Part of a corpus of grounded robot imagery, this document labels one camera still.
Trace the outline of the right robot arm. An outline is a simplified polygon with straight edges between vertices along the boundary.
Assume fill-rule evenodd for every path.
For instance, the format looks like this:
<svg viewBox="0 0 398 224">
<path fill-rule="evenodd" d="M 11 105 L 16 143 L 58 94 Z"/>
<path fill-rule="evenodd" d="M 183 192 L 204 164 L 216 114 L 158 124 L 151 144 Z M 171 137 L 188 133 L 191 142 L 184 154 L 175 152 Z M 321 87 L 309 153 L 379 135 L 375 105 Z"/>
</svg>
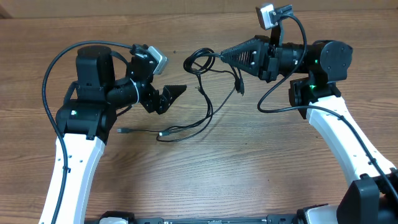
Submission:
<svg viewBox="0 0 398 224">
<path fill-rule="evenodd" d="M 312 45 L 283 43 L 281 26 L 222 51 L 224 63 L 266 82 L 299 73 L 289 88 L 297 110 L 325 140 L 344 173 L 348 189 L 337 206 L 314 205 L 283 223 L 396 223 L 397 168 L 370 142 L 350 115 L 337 82 L 346 79 L 352 48 L 336 40 Z"/>
</svg>

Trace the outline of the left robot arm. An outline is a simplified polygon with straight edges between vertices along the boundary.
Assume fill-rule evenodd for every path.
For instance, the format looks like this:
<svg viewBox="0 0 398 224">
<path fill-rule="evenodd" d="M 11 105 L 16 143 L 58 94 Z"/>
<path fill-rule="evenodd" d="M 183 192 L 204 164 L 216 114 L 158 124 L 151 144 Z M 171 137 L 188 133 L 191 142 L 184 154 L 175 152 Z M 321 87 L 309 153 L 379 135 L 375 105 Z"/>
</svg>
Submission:
<svg viewBox="0 0 398 224">
<path fill-rule="evenodd" d="M 141 104 L 148 113 L 165 113 L 187 89 L 152 86 L 154 75 L 167 66 L 167 57 L 148 45 L 125 45 L 132 58 L 127 61 L 112 50 L 114 42 L 89 40 L 61 51 L 50 63 L 42 84 L 44 109 L 57 135 L 55 164 L 40 223 L 83 223 L 93 177 L 118 116 Z M 77 49 L 77 80 L 65 94 L 63 105 L 53 116 L 46 86 L 56 62 Z"/>
</svg>

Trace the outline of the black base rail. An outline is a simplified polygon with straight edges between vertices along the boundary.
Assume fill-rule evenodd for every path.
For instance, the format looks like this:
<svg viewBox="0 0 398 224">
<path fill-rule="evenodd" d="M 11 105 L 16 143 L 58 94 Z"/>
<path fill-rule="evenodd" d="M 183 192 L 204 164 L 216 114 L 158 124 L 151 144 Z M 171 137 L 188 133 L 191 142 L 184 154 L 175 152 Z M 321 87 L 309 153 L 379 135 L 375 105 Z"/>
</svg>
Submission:
<svg viewBox="0 0 398 224">
<path fill-rule="evenodd" d="M 265 217 L 234 217 L 234 218 L 136 218 L 136 224 L 298 224 L 294 214 L 267 215 Z"/>
</svg>

